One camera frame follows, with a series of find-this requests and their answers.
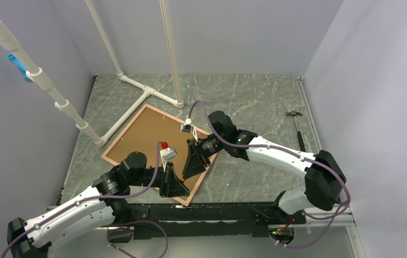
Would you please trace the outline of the pink wooden picture frame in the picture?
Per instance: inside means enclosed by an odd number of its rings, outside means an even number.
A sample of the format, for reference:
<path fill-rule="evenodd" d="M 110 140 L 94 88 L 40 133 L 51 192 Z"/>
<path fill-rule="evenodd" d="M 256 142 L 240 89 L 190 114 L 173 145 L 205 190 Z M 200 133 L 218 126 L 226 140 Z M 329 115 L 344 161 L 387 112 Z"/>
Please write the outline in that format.
<path fill-rule="evenodd" d="M 134 119 L 109 146 L 102 158 L 114 167 L 94 181 L 93 187 L 100 195 L 105 195 L 106 204 L 114 203 L 122 198 L 143 196 L 145 191 L 154 188 L 157 170 L 162 167 L 160 143 L 167 142 L 173 147 L 177 156 L 171 161 L 175 167 L 178 179 L 189 188 L 188 197 L 171 197 L 179 203 L 188 206 L 202 183 L 206 171 L 184 181 L 182 179 L 185 162 L 188 156 L 187 139 L 193 139 L 192 134 L 180 131 L 182 120 L 165 113 L 150 105 L 144 105 Z M 197 129 L 198 139 L 209 134 Z"/>

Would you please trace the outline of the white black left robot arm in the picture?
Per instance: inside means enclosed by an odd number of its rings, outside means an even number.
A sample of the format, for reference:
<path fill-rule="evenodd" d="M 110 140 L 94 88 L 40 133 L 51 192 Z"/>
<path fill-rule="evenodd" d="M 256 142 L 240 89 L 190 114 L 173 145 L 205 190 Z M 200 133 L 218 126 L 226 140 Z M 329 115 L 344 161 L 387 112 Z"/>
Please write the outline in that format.
<path fill-rule="evenodd" d="M 147 157 L 132 152 L 102 174 L 78 196 L 31 219 L 16 218 L 8 224 L 5 257 L 47 257 L 51 247 L 58 247 L 97 227 L 122 226 L 132 217 L 127 202 L 150 188 L 161 197 L 189 196 L 190 190 L 177 177 L 173 151 L 158 151 L 155 167 L 147 167 Z"/>

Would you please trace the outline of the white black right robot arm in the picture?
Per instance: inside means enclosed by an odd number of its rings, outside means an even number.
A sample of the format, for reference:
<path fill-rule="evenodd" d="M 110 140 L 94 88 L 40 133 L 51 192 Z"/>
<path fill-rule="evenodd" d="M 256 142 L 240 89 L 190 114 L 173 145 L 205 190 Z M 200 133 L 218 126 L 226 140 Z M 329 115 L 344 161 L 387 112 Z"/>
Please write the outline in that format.
<path fill-rule="evenodd" d="M 223 111 L 212 112 L 208 119 L 213 134 L 187 141 L 183 180 L 203 173 L 210 166 L 210 156 L 224 150 L 234 158 L 264 163 L 304 180 L 304 186 L 284 191 L 275 199 L 271 211 L 278 223 L 310 207 L 331 211 L 339 203 L 346 179 L 329 152 L 314 154 L 274 144 L 256 133 L 238 129 Z"/>

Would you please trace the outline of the blue pipe peg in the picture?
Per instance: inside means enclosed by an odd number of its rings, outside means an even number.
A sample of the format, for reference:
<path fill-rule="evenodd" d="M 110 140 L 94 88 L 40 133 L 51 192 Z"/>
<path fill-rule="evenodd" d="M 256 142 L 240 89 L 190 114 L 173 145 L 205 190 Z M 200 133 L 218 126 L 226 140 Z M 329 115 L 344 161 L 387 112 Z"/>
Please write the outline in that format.
<path fill-rule="evenodd" d="M 26 75 L 26 72 L 27 72 L 26 67 L 13 54 L 8 54 L 7 59 L 10 60 L 17 67 L 22 78 L 26 82 L 32 83 L 32 80 Z"/>

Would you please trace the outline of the white pvc pipe stand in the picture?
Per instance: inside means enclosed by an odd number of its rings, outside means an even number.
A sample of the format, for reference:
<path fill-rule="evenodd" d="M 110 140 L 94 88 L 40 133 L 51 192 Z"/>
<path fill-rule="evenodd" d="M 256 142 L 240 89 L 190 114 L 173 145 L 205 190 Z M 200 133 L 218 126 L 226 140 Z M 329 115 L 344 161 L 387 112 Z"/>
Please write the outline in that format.
<path fill-rule="evenodd" d="M 117 80 L 121 82 L 125 82 L 128 84 L 131 84 L 135 87 L 140 88 L 143 90 L 143 94 L 141 97 L 138 98 L 138 100 L 128 109 L 128 111 L 125 112 L 125 114 L 105 133 L 103 136 L 99 136 L 94 129 L 91 127 L 88 121 L 85 121 L 82 116 L 79 115 L 78 111 L 75 109 L 75 107 L 71 104 L 71 102 L 65 98 L 59 91 L 56 89 L 56 86 L 54 82 L 65 82 L 65 83 L 70 83 L 70 82 L 77 82 L 77 79 L 85 79 L 89 82 L 90 75 L 89 71 L 85 65 L 78 64 L 76 67 L 73 68 L 72 66 L 67 67 L 66 64 L 58 64 L 58 62 L 55 63 L 50 63 L 56 66 L 56 76 L 53 77 L 52 79 L 46 71 L 41 68 L 39 65 L 37 65 L 34 60 L 26 53 L 26 51 L 22 48 L 19 40 L 15 37 L 15 35 L 8 29 L 6 24 L 0 19 L 0 45 L 1 47 L 9 52 L 10 54 L 13 54 L 27 69 L 26 75 L 32 80 L 33 83 L 38 85 L 40 89 L 42 89 L 44 92 L 46 92 L 50 97 L 54 100 L 54 105 L 55 107 L 62 111 L 64 114 L 66 114 L 67 117 L 72 119 L 77 127 L 77 129 L 87 135 L 87 137 L 91 138 L 93 143 L 97 147 L 102 147 L 104 146 L 108 139 L 114 134 L 114 132 L 121 126 L 122 123 L 124 123 L 127 118 L 133 113 L 134 109 L 140 106 L 140 104 L 143 103 L 145 99 L 147 99 L 149 96 L 156 96 L 159 99 L 162 99 L 173 106 L 182 109 L 184 107 L 184 102 L 183 98 L 181 96 L 181 90 L 178 85 L 178 74 L 175 73 L 175 63 L 174 59 L 175 58 L 172 54 L 173 50 L 173 44 L 170 43 L 171 37 L 172 37 L 172 30 L 171 30 L 171 25 L 168 24 L 168 14 L 167 14 L 167 8 L 168 4 L 165 3 L 165 1 L 160 1 L 161 4 L 161 12 L 163 16 L 163 22 L 164 22 L 164 27 L 165 27 L 165 34 L 166 34 L 166 39 L 168 43 L 168 50 L 170 54 L 170 59 L 171 59 L 171 64 L 172 64 L 172 78 L 174 80 L 174 88 L 176 92 L 176 99 L 171 98 L 167 95 L 164 95 L 160 93 L 157 90 L 154 90 L 152 87 L 149 87 L 147 85 L 144 85 L 140 82 L 137 82 L 135 80 L 132 80 L 131 78 L 127 77 L 119 63 L 118 59 L 113 51 L 112 45 L 108 39 L 108 36 L 105 32 L 105 29 L 103 28 L 103 25 L 100 21 L 100 18 L 98 16 L 98 13 L 95 9 L 95 5 L 93 4 L 93 1 L 85 1 L 85 5 L 88 7 L 88 10 L 90 11 L 90 15 L 92 16 L 92 20 L 94 21 L 97 30 L 99 31 L 99 35 L 101 36 L 104 45 L 106 47 L 106 50 L 108 51 L 111 60 L 115 66 L 116 70 L 116 75 L 117 75 Z M 43 37 L 45 36 L 45 32 L 39 32 L 39 31 L 46 31 L 49 32 L 48 29 L 50 28 L 58 28 L 58 25 L 54 25 L 55 23 L 60 23 L 58 20 L 50 20 L 52 23 L 50 23 L 47 26 L 39 26 L 39 25 L 46 25 L 45 23 L 40 23 L 37 25 L 35 22 L 37 20 L 35 19 L 36 16 L 39 17 L 39 15 L 35 14 L 38 9 L 28 9 L 26 11 L 21 11 L 20 13 L 14 13 L 14 14 L 20 14 L 20 18 L 22 18 L 22 21 L 31 25 L 27 25 L 26 28 L 23 29 L 25 35 L 36 35 L 35 38 L 32 38 L 33 36 L 28 36 L 31 37 L 30 39 L 34 39 L 31 41 L 30 46 L 32 46 L 33 43 L 38 44 L 38 43 L 44 43 L 46 42 L 46 39 L 52 39 L 52 36 L 48 37 Z M 70 76 L 73 76 L 75 80 L 65 80 L 66 78 L 71 78 Z M 0 125 L 7 125 L 10 128 L 10 123 L 8 123 L 8 120 L 5 120 L 4 118 L 13 118 L 11 116 L 8 117 L 8 115 L 2 115 L 0 116 Z"/>

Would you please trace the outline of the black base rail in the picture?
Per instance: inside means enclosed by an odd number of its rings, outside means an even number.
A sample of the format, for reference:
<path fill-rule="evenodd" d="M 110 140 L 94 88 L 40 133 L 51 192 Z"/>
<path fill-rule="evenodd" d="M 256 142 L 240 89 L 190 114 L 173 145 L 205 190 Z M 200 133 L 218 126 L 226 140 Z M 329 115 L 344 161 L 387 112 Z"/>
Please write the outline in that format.
<path fill-rule="evenodd" d="M 303 225 L 302 211 L 282 213 L 272 202 L 173 204 L 130 203 L 107 226 L 133 228 L 134 240 L 162 237 L 250 235 L 269 237 L 279 228 Z"/>

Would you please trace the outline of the black handled claw hammer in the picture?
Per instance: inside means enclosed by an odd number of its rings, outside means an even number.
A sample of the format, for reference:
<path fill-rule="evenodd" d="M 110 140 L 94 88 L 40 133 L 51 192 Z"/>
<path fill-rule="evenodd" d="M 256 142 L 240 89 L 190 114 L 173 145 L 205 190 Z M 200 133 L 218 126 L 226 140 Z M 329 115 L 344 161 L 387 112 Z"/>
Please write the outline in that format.
<path fill-rule="evenodd" d="M 297 133 L 297 139 L 298 139 L 298 142 L 299 142 L 299 148 L 300 148 L 300 150 L 302 152 L 305 152 L 306 148 L 305 148 L 305 145 L 304 145 L 303 136 L 301 134 L 301 131 L 300 131 L 300 128 L 299 128 L 299 121 L 298 121 L 298 117 L 303 116 L 303 114 L 298 112 L 298 111 L 286 111 L 285 115 L 289 116 L 289 117 L 292 117 L 294 119 L 296 133 Z"/>

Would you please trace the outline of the aluminium side rail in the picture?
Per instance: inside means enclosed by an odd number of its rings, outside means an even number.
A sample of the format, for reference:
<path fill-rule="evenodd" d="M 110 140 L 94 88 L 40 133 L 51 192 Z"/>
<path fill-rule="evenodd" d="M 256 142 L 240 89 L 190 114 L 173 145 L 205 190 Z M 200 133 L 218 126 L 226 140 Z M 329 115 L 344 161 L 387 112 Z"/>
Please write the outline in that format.
<path fill-rule="evenodd" d="M 310 202 L 317 208 L 323 210 L 330 208 L 332 205 L 337 205 L 342 210 L 347 210 L 348 206 L 338 205 L 339 198 L 337 197 L 338 194 L 343 194 L 343 200 L 346 200 L 347 188 L 343 183 L 345 177 L 332 155 L 322 149 L 310 107 L 304 93 L 303 77 L 297 76 L 296 82 L 299 85 L 312 134 L 318 148 L 318 153 L 315 154 L 317 160 L 313 162 L 313 165 L 309 169 L 309 174 L 305 176 L 305 186 L 308 188 L 307 191 L 310 194 Z"/>

